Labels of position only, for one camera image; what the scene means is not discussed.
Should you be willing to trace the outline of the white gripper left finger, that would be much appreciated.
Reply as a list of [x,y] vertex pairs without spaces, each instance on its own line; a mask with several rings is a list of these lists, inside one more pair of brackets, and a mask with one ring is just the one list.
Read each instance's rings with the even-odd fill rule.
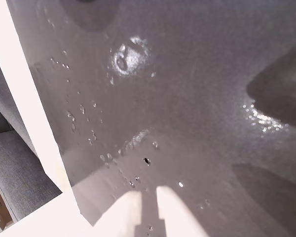
[[93,237],[133,237],[141,224],[141,192],[129,191],[118,198],[92,229]]

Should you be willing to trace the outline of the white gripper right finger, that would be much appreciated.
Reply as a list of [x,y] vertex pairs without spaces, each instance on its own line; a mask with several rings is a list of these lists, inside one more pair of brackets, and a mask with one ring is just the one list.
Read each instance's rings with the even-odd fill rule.
[[156,188],[158,217],[164,220],[168,237],[207,237],[185,202],[168,186]]

